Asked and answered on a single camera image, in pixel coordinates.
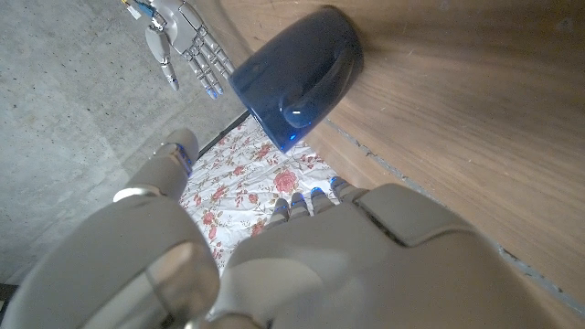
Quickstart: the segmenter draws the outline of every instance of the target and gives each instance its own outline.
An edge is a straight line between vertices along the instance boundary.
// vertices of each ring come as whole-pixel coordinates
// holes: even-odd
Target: fabric
[[[279,197],[290,201],[319,186],[335,199],[329,179],[335,172],[300,141],[282,154],[250,116],[228,133],[193,168],[181,206],[196,221],[222,271],[238,244],[259,234]]]

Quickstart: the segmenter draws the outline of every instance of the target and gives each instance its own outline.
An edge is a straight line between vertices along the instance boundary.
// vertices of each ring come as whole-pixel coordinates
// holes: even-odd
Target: blue object
[[[138,8],[141,9],[147,16],[154,17],[154,14],[156,13],[156,9],[154,9],[153,6],[147,5],[147,4],[142,3],[142,2],[136,2],[136,4],[138,5]]]
[[[229,83],[285,153],[346,95],[363,63],[356,32],[339,10],[327,7],[269,41]]]

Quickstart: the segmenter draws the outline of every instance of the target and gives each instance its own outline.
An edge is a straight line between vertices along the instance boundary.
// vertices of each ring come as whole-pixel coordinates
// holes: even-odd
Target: red flower pattern
[[[264,230],[264,221],[258,218],[258,222],[252,225],[252,237],[259,235]]]
[[[203,219],[203,224],[211,225],[211,223],[213,222],[213,219],[215,219],[215,218],[216,218],[216,216],[211,211],[208,211],[203,215],[203,217],[201,219]]]
[[[248,200],[250,201],[251,204],[256,205],[258,203],[258,195],[250,194],[248,196]]]
[[[199,193],[195,194],[193,201],[195,201],[195,207],[201,206],[201,196],[199,196]]]
[[[335,175],[306,144],[291,154],[275,148],[250,117],[195,163],[181,205],[205,232],[220,269],[242,239],[263,231],[279,193],[325,187]],[[313,173],[303,175],[308,169]]]
[[[279,192],[292,192],[294,190],[294,183],[296,183],[296,175],[288,169],[274,177],[274,184]]]
[[[213,194],[213,196],[211,196],[211,201],[218,201],[220,200],[222,197],[224,197],[226,195],[226,193],[228,192],[228,187],[223,185],[218,187],[218,189],[216,190],[216,193]]]
[[[244,173],[244,166],[238,165],[236,169],[234,169],[234,175],[242,175]]]
[[[216,234],[218,233],[218,227],[215,225],[211,226],[211,229],[209,230],[209,239],[214,239],[216,237]]]
[[[271,147],[272,147],[271,143],[264,143],[260,150],[256,153],[256,160],[261,160],[264,156],[266,156],[266,154],[268,154],[268,152],[270,151]]]

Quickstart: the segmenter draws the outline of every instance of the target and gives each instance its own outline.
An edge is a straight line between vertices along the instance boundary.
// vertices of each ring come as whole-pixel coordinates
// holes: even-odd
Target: wooden surface
[[[522,278],[528,289],[537,297],[541,305],[562,328],[585,328],[585,319],[577,316],[567,305],[553,298],[548,292],[537,286],[528,277]]]
[[[353,20],[366,59],[329,119],[585,303],[583,4],[221,0],[211,25],[239,61],[320,5]],[[327,129],[309,138],[325,161],[383,181]]]

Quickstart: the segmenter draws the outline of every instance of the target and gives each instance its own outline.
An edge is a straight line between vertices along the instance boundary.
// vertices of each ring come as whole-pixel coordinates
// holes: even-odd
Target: concrete floor
[[[0,282],[18,284],[84,218],[111,202],[162,139],[201,146],[245,110],[213,101],[173,57],[168,86],[120,1],[0,0]]]

